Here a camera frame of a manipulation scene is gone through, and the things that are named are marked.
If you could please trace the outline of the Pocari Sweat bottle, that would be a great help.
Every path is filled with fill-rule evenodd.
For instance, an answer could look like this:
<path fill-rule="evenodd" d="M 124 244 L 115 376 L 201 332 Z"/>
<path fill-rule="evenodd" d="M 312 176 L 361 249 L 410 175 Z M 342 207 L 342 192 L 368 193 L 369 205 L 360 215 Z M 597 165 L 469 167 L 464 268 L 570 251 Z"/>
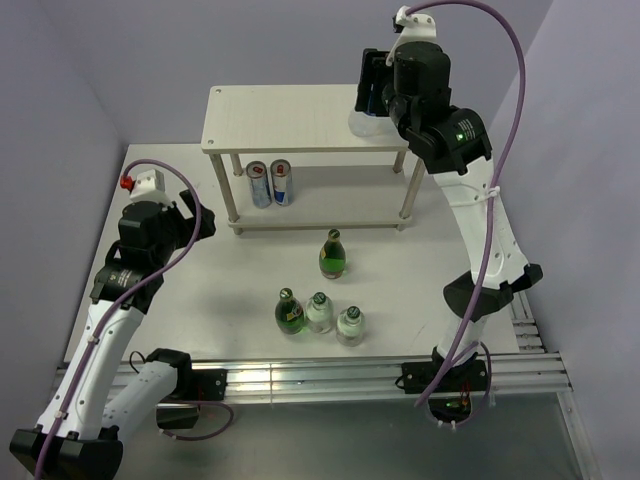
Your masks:
<path fill-rule="evenodd" d="M 348 117 L 348 126 L 355 136 L 367 138 L 397 133 L 388 108 L 380 98 L 357 100 Z"/>

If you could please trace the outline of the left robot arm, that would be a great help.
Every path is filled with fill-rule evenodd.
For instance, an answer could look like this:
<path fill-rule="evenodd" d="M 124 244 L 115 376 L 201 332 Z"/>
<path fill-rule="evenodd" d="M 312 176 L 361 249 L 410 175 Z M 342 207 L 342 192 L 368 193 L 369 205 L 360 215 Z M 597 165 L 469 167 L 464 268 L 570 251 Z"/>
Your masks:
<path fill-rule="evenodd" d="M 113 478 L 138 420 L 165 398 L 193 391 L 190 355 L 157 349 L 116 398 L 108 397 L 165 272 L 216 232 L 214 213 L 196 193 L 184 190 L 180 197 L 189 218 L 173 202 L 139 200 L 123 209 L 119 237 L 94 278 L 85 329 L 63 380 L 36 425 L 16 430 L 10 442 L 12 455 L 34 478 Z"/>

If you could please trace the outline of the green glass bottle front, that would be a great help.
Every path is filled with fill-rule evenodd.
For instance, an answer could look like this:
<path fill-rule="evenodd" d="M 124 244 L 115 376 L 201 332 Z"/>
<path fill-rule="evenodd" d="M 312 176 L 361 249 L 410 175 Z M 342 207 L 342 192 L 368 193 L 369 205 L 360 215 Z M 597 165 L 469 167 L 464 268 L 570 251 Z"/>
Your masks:
<path fill-rule="evenodd" d="M 275 307 L 275 320 L 279 329 L 287 335 L 300 333 L 305 325 L 304 310 L 290 288 L 283 288 Z"/>

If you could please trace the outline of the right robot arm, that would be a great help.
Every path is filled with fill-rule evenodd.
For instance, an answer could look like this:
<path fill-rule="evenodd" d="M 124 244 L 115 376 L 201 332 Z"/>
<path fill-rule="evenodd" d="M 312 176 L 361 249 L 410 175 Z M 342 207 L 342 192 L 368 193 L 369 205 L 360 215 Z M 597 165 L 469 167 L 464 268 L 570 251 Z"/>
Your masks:
<path fill-rule="evenodd" d="M 359 113 L 391 120 L 443 192 L 467 250 L 469 270 L 443 289 L 456 321 L 434 349 L 432 370 L 446 390 L 466 379 L 487 316 L 542 278 L 506 217 L 481 117 L 451 103 L 450 69 L 449 56 L 432 42 L 366 49 L 355 103 Z"/>

